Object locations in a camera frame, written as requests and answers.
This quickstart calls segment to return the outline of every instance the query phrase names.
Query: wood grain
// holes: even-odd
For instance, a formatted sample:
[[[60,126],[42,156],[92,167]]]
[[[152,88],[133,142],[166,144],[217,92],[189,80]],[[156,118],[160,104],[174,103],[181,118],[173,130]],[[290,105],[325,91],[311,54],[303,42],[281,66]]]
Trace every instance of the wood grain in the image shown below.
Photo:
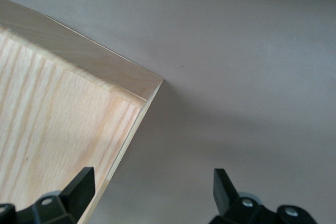
[[[162,79],[40,13],[0,10],[0,202],[25,208],[93,166],[86,221]]]

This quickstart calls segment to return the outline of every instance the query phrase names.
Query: wooden panel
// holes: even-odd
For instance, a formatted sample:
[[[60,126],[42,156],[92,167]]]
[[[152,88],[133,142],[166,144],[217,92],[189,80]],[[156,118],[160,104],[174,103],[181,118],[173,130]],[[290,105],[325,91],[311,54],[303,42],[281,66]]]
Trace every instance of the wooden panel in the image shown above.
[[[162,82],[153,73],[139,66],[135,67],[129,60],[41,13],[8,0],[0,0],[0,7],[1,25],[28,39],[22,41],[25,46],[36,52],[42,50],[42,55],[79,75],[83,71],[92,74],[90,80],[96,84],[103,80],[106,89],[115,84],[148,100]]]
[[[17,26],[16,18],[9,22],[10,2],[2,0],[0,13],[3,3],[0,202],[25,208],[42,194],[63,189],[84,166],[93,166],[97,193],[87,209],[92,212],[162,79],[42,14],[38,20],[51,26]],[[19,14],[25,20],[25,12]],[[64,31],[69,40],[57,40],[55,31]],[[47,37],[54,42],[36,44]],[[78,67],[75,60],[84,63]],[[81,221],[88,217],[84,214]]]

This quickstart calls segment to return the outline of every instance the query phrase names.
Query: metal screw head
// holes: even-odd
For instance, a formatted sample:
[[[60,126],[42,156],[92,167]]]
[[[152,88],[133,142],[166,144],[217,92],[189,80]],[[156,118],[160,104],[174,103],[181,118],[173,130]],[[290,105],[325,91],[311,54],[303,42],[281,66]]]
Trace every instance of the metal screw head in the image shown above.
[[[285,212],[286,212],[286,214],[288,214],[290,216],[293,216],[293,217],[299,216],[298,212],[292,207],[286,207]]]
[[[253,206],[253,202],[250,199],[243,199],[242,203],[245,207],[252,207]]]
[[[2,214],[6,210],[6,207],[0,207],[0,214]]]
[[[42,206],[45,206],[45,205],[47,205],[47,204],[50,204],[50,203],[52,202],[52,200],[53,200],[53,199],[51,199],[51,198],[46,198],[46,199],[44,199],[44,200],[41,202],[41,205],[42,205]]]

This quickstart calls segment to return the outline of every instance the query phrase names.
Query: wooden board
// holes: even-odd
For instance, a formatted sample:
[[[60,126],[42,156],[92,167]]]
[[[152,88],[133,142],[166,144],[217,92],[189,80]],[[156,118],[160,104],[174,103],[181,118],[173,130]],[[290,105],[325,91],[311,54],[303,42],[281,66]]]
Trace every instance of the wooden board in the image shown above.
[[[162,78],[0,0],[0,202],[17,209],[93,166],[88,220]]]

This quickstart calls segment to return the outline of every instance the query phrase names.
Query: plywood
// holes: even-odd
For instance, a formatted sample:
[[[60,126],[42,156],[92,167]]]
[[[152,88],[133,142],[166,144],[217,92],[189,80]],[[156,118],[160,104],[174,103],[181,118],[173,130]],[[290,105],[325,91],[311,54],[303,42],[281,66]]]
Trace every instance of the plywood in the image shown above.
[[[96,173],[88,219],[162,79],[54,20],[0,0],[0,202],[18,209]]]

